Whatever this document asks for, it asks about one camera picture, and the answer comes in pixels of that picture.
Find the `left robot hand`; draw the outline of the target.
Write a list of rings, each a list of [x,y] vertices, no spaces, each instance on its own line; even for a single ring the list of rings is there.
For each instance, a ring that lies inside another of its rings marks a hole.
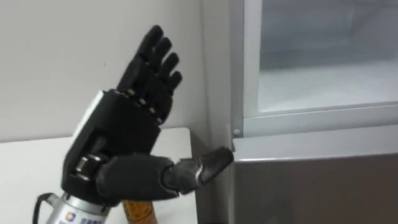
[[[182,81],[171,48],[161,26],[152,26],[118,85],[99,92],[63,162],[66,194],[108,207],[168,200],[206,185],[233,163],[226,147],[177,162],[152,154]]]

